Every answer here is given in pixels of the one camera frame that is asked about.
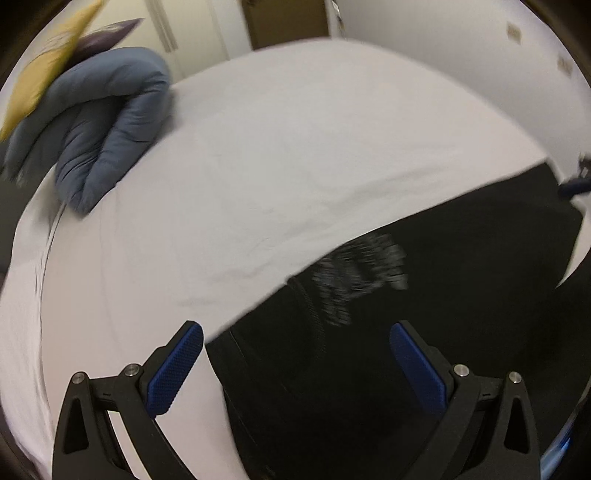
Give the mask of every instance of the black cloth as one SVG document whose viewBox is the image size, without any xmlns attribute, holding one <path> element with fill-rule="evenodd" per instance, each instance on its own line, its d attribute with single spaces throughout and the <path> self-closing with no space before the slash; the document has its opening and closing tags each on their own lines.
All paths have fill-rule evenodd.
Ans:
<svg viewBox="0 0 591 480">
<path fill-rule="evenodd" d="M 573 291 L 591 297 L 589 282 L 557 288 L 581 222 L 540 164 L 369 232 L 291 277 L 207 345 L 249 476 L 403 475 L 436 420 L 389 350 L 400 320 L 452 364 L 491 377 L 519 371 L 543 452 L 591 374 L 589 322 L 569 309 Z"/>
</svg>

